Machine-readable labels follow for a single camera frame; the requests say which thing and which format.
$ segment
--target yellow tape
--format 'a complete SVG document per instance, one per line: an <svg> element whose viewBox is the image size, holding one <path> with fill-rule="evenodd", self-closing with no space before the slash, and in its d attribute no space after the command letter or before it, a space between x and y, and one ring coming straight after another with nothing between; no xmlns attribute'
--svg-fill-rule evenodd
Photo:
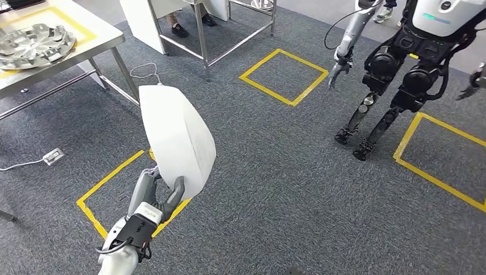
<svg viewBox="0 0 486 275"><path fill-rule="evenodd" d="M77 205L81 208L81 210L84 212L84 214L86 215L86 217L88 217L88 219L93 223L96 231L98 231L98 233L100 233L100 235L103 237L103 239L106 239L107 235L108 235L108 232L106 231L106 229L101 225L101 223L95 218L95 216L93 215L93 212L91 212L91 210L86 206L86 204L84 203L84 201L89 197L91 196L94 192L96 192L96 190L98 190L103 184L105 184L108 180L110 180L111 178L113 178L118 172L120 172L123 168L125 168L127 165L129 165L130 163L132 163L135 159L137 159L139 156L141 156L142 154L144 153L144 151L140 150L138 151L135 155L131 156L129 159L127 159L125 162L123 162L122 164L120 164L120 166L118 166L115 170L113 170L111 173L109 173L106 177L104 177L99 183L97 183L95 186L93 186L93 188L91 188L86 194L84 194L80 199L77 200ZM149 149L149 155L150 157L155 160L154 158L154 155L152 153L152 149ZM186 205L192 200L191 199L187 199L185 201L183 201L173 212L172 216L170 217L170 219L159 225L157 227L157 229L155 230L155 232L152 234L152 237L155 237L157 234L159 234L160 231L162 231L162 229L164 229L164 227L166 227L174 218L175 216L177 216L181 211L182 209L184 209L184 207L186 207Z"/></svg>
<svg viewBox="0 0 486 275"><path fill-rule="evenodd" d="M258 69L261 65L263 65L265 62L269 61L272 57L276 56L277 54L279 53L282 53L290 58L293 58L301 63L304 63L320 72L322 72L322 74L318 77L318 79L316 79L307 89L305 89L304 92L302 92L297 98L294 99L294 101L290 101L288 99L286 99L285 97L279 95L278 93L268 89L267 87L259 84L259 83L256 83L255 81L251 80L248 78L248 76L253 73L256 69ZM242 75L240 75L240 79L243 80L244 82L250 84L251 86L273 96L274 98L282 101L283 103L286 103L288 105L291 105L291 106L296 106L298 103L300 103L302 101L302 99L304 99L310 92L312 92L312 90L314 90L324 79L325 77L328 75L329 73L327 72L326 69L324 68L321 68L313 63L310 63L309 61L307 60L304 60L296 55L293 55L289 52L286 52L282 49L276 49L275 51L273 51L271 54L269 54L268 56L266 56L265 58L263 58L260 62L258 62L257 64L255 64L253 67L251 67L249 70L247 70L245 73L243 73Z"/></svg>
<svg viewBox="0 0 486 275"><path fill-rule="evenodd" d="M393 155L393 158L396 159L397 161L401 158L405 150L405 147L409 144L411 136L413 136L413 133L415 133L415 130L417 130L418 123L420 123L421 120L422 120L422 113L418 112L415 115L413 121L411 122L409 129L406 131L405 136L403 136L402 141L398 145L395 154Z"/></svg>
<svg viewBox="0 0 486 275"><path fill-rule="evenodd" d="M174 218L175 216L177 216L177 214L179 214L179 212L182 211L182 209L184 209L184 207L186 207L186 205L192 200L192 198L190 199L187 199L185 201L183 201L175 210L174 212L172 213L172 216L170 217L170 219L168 219L167 222L159 225L159 227L157 227L157 230L152 234L152 238L154 238L155 236L157 236L157 234L159 234L160 231L162 231L162 229L164 229L164 227L166 227Z"/></svg>
<svg viewBox="0 0 486 275"><path fill-rule="evenodd" d="M79 47L82 44L84 44L86 42L89 42L89 41L91 41L91 40L93 40L93 39L96 38L96 35L94 33L92 33L87 28L83 27L81 24L79 24L78 22L76 22L75 20L73 20L71 17L67 16L65 13L63 13L61 10L59 10L56 7L48 7L47 9L43 9L43 10L37 11L35 13L31 13L31 14L28 14L26 16L19 17L19 18L15 19L15 20L12 20L12 21L9 21L9 22L5 22L5 23L3 23L3 24L0 25L0 28L2 28L4 26L7 26L7 25L11 25L11 24L13 24L15 22L18 22L18 21L21 21L21 20L25 20L25 19L27 19L29 17L33 17L33 16L38 15L38 14L41 14L41 13L49 12L49 11L52 12L52 13L54 13L55 15L57 15L62 20L66 21L73 28L75 28L78 32L80 32L80 33L82 33L84 35L84 39L82 39L81 41L76 41L74 47ZM20 72L20 70L7 70L5 72L0 73L0 78L5 78L7 76L11 76L12 74L16 74L18 72Z"/></svg>
<svg viewBox="0 0 486 275"><path fill-rule="evenodd" d="M402 166L408 168L410 171L414 172L415 174L423 177L424 179L434 183L435 185L437 185L438 187L444 189L445 191L453 194L454 196L462 199L463 201L469 203L470 205L474 206L475 208L483 211L486 213L486 206L484 206L483 204L479 203L479 202L476 202L474 199L468 197L467 195L457 191L456 189L450 187L449 185L445 184L444 182L438 180L437 178L434 178L433 176L427 174L426 172L423 172L422 170L420 170L419 168L411 165L410 163L402 160L402 159L399 159L397 160L397 162L399 164L401 164Z"/></svg>
<svg viewBox="0 0 486 275"><path fill-rule="evenodd" d="M420 123L420 121L422 120L422 118L424 119L427 119L427 120L430 120L431 122L433 123L436 123L437 125L440 125L460 136L463 136L469 140L472 140L473 142L476 142L477 144L480 144L482 146L485 146L486 147L486 142L483 141L483 140L480 140L468 133L465 133L455 127L452 127L451 125L447 124L447 123L444 123L434 117L431 117L425 113L417 113L417 115L415 115L415 118L413 119L412 123L410 124L408 130L406 131L405 135L403 136L403 139L402 141L400 142L400 144L398 145L398 148L395 152L395 154L393 155L393 158L397 161L397 163L399 163L400 165L404 166L405 168L409 169L410 171L414 172L415 174L423 177L424 179L434 183L435 185L437 185L438 187L446 190L447 192L453 194L454 196L462 199L463 201L469 203L470 205L474 206L475 208L483 211L486 213L486 199L485 199L485 202L484 203L480 203L472 198L470 198L469 196L465 195L464 193L461 193L459 192L458 190L454 189L453 187L447 185L446 183L440 181L439 179L427 174L426 172L420 170L419 168L413 166L412 164L408 163L407 161L401 159L401 156L403 154L403 151L405 150L405 147L408 145L411 137L413 136L413 133L417 130L417 126L418 124Z"/></svg>
<svg viewBox="0 0 486 275"><path fill-rule="evenodd" d="M86 194L84 194L80 199L77 200L77 205L81 208L81 210L84 212L86 217L93 223L95 226L96 230L100 233L100 235L105 239L106 236L108 235L107 231L103 226L100 224L100 222L95 218L93 215L93 212L86 206L84 201L91 196L96 190L98 190L105 182L107 182L109 179L113 178L120 170L125 168L125 166L129 165L131 162L133 162L136 158L138 158L140 155L143 154L143 151L140 150L138 151L135 155L131 156L131 158L127 159L125 162L123 162L120 166L118 166L115 170L113 170L111 173L109 173L106 177L104 177L99 183L97 183L93 188L91 188Z"/></svg>

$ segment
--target shoe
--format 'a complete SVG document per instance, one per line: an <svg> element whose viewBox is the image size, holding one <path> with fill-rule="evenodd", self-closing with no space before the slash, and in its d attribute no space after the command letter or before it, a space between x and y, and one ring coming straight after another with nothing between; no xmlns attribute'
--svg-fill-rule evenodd
<svg viewBox="0 0 486 275"><path fill-rule="evenodd" d="M213 19L213 17L211 17L209 15L209 13L206 13L203 17L202 17L202 22L204 24L206 24L206 26L210 26L210 27L214 27L216 26L216 21Z"/></svg>
<svg viewBox="0 0 486 275"><path fill-rule="evenodd" d="M383 11L381 12L381 14L378 14L373 19L373 21L375 23L381 24L381 23L385 22L385 20L388 20L388 19L391 18L391 13L392 12L393 12L393 9L392 8L386 7L386 8L383 9Z"/></svg>
<svg viewBox="0 0 486 275"><path fill-rule="evenodd" d="M186 38L189 36L189 32L184 29L179 23L172 27L172 33L180 38Z"/></svg>

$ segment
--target metal tray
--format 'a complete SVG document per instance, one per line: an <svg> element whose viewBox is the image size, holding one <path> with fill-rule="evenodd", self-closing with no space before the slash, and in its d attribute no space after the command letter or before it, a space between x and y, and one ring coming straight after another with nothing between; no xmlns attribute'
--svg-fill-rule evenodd
<svg viewBox="0 0 486 275"><path fill-rule="evenodd" d="M63 26L36 24L0 38L0 69L22 70L43 66L67 56L76 38Z"/></svg>

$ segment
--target humanoid robot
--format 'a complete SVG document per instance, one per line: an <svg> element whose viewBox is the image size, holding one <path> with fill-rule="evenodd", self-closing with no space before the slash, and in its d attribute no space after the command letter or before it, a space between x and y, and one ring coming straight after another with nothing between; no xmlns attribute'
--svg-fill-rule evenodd
<svg viewBox="0 0 486 275"><path fill-rule="evenodd" d="M330 73L333 88L340 72L349 72L352 52L366 23L380 8L383 0L356 0L353 15L344 37L336 49L336 64ZM404 111L418 112L425 102L442 97L449 80L449 63L454 54L467 48L479 31L476 26L486 19L486 0L408 0L403 11L404 23L390 39L381 43L366 59L363 83L370 88L350 121L336 134L335 140L347 144L358 131L359 123L383 95L409 54L418 56L418 64L405 74L390 109L353 155L366 160L377 141ZM486 88L484 64L470 77L470 86L458 100ZM428 90L442 78L440 90Z"/></svg>

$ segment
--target white cable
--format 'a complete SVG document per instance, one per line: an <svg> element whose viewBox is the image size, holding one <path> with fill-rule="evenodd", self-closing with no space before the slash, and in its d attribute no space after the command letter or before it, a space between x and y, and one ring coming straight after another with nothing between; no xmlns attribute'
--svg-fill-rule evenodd
<svg viewBox="0 0 486 275"><path fill-rule="evenodd" d="M141 67L144 67L144 66L148 66L148 65L153 65L155 67L155 71L153 73L150 73L146 76L136 76L133 74L134 70L135 69L138 69L138 68L141 68ZM153 63L153 62L150 62L150 63L146 63L146 64L143 64L143 65L140 65L140 66L137 66L135 68L133 68L131 71L130 71L130 76L131 77L134 77L134 78L147 78L149 76L155 76L157 77L157 80L159 80L159 82L157 83L157 85L162 85L162 82L160 81L160 77L159 75L157 74L157 64Z"/></svg>
<svg viewBox="0 0 486 275"><path fill-rule="evenodd" d="M36 164L36 163L43 162L43 161L44 161L44 159L40 159L40 160L36 160L35 162L26 162L26 163L16 164L16 165L12 165L12 166L7 167L7 168L0 168L0 171L7 171L7 170L10 170L10 169L15 168L15 167L21 167L21 166L25 166L25 165L29 165L29 164Z"/></svg>

